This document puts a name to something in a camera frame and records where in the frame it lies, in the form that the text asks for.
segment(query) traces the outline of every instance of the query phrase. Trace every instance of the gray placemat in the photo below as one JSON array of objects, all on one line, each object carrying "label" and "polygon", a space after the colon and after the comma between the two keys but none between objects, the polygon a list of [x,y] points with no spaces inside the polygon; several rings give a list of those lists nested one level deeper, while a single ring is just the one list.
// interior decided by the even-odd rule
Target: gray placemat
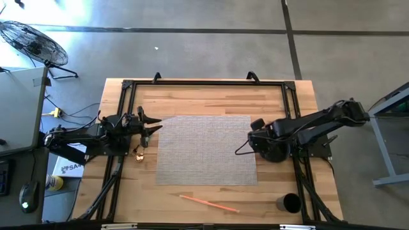
[{"label": "gray placemat", "polygon": [[[257,185],[254,154],[235,155],[250,116],[177,116],[162,122],[159,185]],[[247,144],[240,152],[251,151]]]}]

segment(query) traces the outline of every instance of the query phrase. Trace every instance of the computer mouse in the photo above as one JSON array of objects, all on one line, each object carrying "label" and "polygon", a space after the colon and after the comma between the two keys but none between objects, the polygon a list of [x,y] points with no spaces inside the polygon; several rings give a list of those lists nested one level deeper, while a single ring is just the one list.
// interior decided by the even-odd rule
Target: computer mouse
[{"label": "computer mouse", "polygon": [[24,213],[31,213],[38,207],[38,190],[37,181],[25,183],[20,190],[20,207]]}]

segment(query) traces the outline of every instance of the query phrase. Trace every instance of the black cup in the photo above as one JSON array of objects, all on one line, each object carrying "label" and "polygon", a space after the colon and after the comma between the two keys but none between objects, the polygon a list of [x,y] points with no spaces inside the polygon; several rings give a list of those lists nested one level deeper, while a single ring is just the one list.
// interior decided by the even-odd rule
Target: black cup
[{"label": "black cup", "polygon": [[301,200],[296,194],[287,194],[277,199],[277,208],[280,211],[298,213],[301,210]]}]

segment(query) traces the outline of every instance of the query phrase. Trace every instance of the concrete floor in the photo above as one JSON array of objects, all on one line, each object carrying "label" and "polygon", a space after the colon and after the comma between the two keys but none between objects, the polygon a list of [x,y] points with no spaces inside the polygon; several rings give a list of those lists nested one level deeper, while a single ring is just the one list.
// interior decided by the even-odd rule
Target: concrete floor
[{"label": "concrete floor", "polygon": [[[98,27],[286,28],[279,0],[44,0],[40,4],[26,0],[25,10],[12,2],[0,20]],[[288,6],[293,29],[409,29],[405,0],[288,0]],[[47,90],[66,112],[99,102],[108,77],[153,77],[160,72],[167,78],[242,79],[252,70],[261,79],[295,78],[285,34],[45,33],[66,49],[70,60],[65,67],[80,75],[54,80]],[[407,36],[295,36],[295,46],[302,78],[313,81],[320,109],[350,97],[368,109],[409,79]],[[0,43],[0,53],[0,66],[32,67],[7,43]],[[44,111],[52,109],[45,102]],[[82,114],[94,116],[97,109]],[[43,118],[43,129],[58,123]],[[372,179],[386,176],[387,171],[371,126],[342,128],[336,134],[339,138],[331,147],[345,220],[407,228],[409,183],[372,186]],[[50,157],[49,172],[55,160]],[[409,160],[403,158],[401,163]],[[65,189],[73,190],[76,183],[69,181]],[[46,197],[43,218],[65,220],[72,199],[73,192]],[[64,208],[55,208],[55,203]]]}]

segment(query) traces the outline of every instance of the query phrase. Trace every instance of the fan stand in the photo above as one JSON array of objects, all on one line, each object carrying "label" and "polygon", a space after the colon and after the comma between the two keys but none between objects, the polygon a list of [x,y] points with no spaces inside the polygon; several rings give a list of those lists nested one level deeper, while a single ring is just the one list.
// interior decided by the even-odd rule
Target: fan stand
[{"label": "fan stand", "polygon": [[[72,78],[72,77],[78,78],[78,74],[77,74],[76,72],[71,71],[71,70],[67,70],[66,68],[62,68],[62,67],[60,67],[60,66],[53,65],[50,61],[45,61],[45,62],[44,62],[44,65],[49,69],[49,73],[50,73],[50,75],[51,75],[51,77],[52,77],[53,79],[66,79],[66,78]],[[66,72],[73,73],[74,75],[67,75],[67,76],[55,77],[55,76],[52,74],[52,72],[50,71],[50,68],[57,68],[57,69],[60,69],[60,70],[64,70],[64,71],[66,71]]]}]

